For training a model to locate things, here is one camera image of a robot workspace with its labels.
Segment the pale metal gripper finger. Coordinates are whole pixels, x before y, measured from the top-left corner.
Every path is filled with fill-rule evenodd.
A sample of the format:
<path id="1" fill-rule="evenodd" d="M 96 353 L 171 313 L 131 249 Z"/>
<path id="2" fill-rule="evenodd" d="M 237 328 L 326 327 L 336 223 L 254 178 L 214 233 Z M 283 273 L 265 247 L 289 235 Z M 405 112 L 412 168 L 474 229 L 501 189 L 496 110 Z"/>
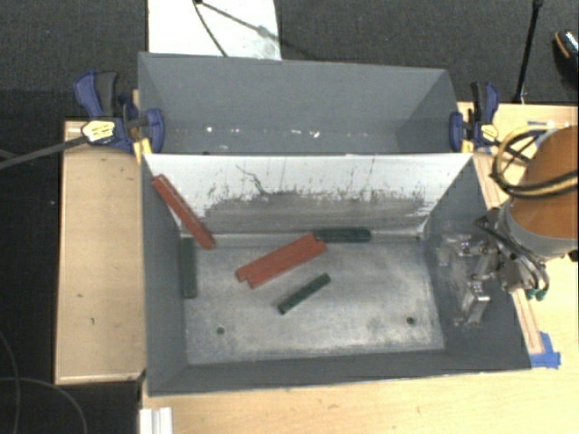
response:
<path id="1" fill-rule="evenodd" d="M 459 314 L 454 318 L 454 325 L 478 326 L 490 303 L 491 297 L 486 292 L 482 281 L 466 281 L 461 295 Z"/>
<path id="2" fill-rule="evenodd" d="M 451 257 L 470 257 L 474 254 L 471 247 L 470 235 L 445 235 L 436 249 L 438 265 L 448 267 L 451 263 Z"/>

